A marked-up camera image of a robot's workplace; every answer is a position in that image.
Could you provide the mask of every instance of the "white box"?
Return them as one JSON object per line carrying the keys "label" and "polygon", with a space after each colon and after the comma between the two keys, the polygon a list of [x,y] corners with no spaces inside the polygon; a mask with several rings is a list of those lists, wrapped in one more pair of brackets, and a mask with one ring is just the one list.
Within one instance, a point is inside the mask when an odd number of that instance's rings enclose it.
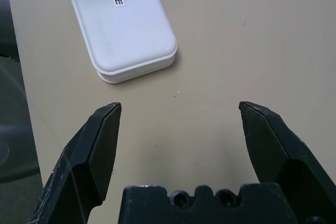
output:
{"label": "white box", "polygon": [[160,0],[71,0],[93,66],[118,83],[168,67],[177,42]]}

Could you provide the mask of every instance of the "screw hole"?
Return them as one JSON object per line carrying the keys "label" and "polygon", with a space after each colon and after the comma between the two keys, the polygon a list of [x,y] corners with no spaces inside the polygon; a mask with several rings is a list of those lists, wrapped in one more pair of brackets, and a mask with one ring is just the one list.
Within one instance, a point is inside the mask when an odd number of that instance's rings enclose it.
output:
{"label": "screw hole", "polygon": [[170,196],[170,202],[173,206],[187,207],[190,203],[190,197],[185,191],[175,191]]}
{"label": "screw hole", "polygon": [[309,217],[306,224],[327,224],[327,221],[321,216]]}
{"label": "screw hole", "polygon": [[216,197],[225,207],[236,207],[238,205],[237,196],[230,190],[220,190],[218,193],[216,193]]}

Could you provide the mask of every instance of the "beige table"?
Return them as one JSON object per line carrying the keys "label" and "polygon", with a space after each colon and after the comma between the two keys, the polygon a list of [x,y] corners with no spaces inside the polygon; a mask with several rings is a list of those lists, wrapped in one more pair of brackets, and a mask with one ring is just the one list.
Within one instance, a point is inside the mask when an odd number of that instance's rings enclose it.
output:
{"label": "beige table", "polygon": [[257,182],[240,100],[278,112],[336,181],[336,0],[161,2],[175,63],[111,85],[90,62],[70,0],[10,0],[43,182],[88,116],[120,101],[114,174],[90,223],[117,223],[127,185],[237,193]]}

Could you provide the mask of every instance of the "gray floor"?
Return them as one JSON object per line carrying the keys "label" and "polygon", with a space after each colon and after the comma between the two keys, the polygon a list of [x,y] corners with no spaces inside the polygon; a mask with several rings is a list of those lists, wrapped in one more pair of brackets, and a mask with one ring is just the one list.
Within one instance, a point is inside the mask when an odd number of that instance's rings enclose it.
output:
{"label": "gray floor", "polygon": [[[19,62],[0,57],[0,124],[30,123]],[[42,191],[40,174],[0,183],[1,223],[26,223]]]}
{"label": "gray floor", "polygon": [[[9,0],[0,0],[0,53],[11,57],[0,57],[0,124],[30,123]],[[40,174],[0,183],[0,223],[26,223],[42,188]]]}

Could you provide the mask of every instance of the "black object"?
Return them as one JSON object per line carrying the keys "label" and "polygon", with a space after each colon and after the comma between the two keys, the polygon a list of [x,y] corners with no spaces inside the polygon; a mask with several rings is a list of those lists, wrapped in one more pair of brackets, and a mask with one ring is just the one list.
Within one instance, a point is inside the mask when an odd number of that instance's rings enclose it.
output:
{"label": "black object", "polygon": [[[111,107],[109,112],[106,107],[97,110],[99,115],[95,112],[66,146],[32,223],[86,223],[91,209],[105,199],[121,111],[118,103]],[[307,146],[268,108],[250,102],[241,102],[239,108],[261,184],[243,185],[238,196],[227,189],[214,196],[207,186],[197,187],[193,197],[184,191],[168,197],[157,186],[127,187],[119,224],[336,223],[336,187]]]}
{"label": "black object", "polygon": [[87,223],[106,198],[121,104],[98,110],[65,146],[28,223]]}
{"label": "black object", "polygon": [[40,172],[30,124],[0,124],[0,183]]}

